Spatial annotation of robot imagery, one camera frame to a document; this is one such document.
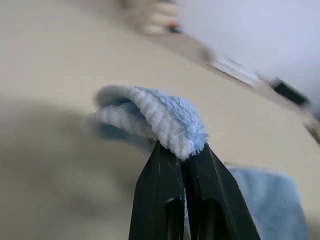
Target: blue fabric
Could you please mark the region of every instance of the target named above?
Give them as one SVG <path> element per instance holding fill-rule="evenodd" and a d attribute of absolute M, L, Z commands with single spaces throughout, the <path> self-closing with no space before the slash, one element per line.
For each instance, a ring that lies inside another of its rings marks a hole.
<path fill-rule="evenodd" d="M 159 140 L 181 159 L 197 154 L 207 141 L 196 109 L 181 97 L 150 88 L 108 86 L 99 91 L 96 102 L 99 109 L 89 123 L 104 138 L 125 141 L 148 152 Z M 258 168 L 228 169 L 262 240 L 308 239 L 299 194 L 290 177 Z"/>

